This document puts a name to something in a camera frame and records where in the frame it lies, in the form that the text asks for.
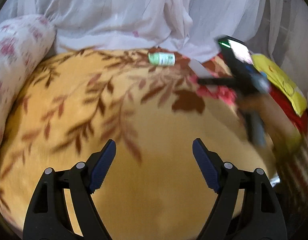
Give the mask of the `person's right hand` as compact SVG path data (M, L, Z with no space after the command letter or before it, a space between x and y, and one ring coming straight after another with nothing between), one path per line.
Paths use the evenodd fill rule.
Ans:
M278 156L292 154L301 142L302 135L269 94L255 94L237 100L242 112L255 111L261 117Z

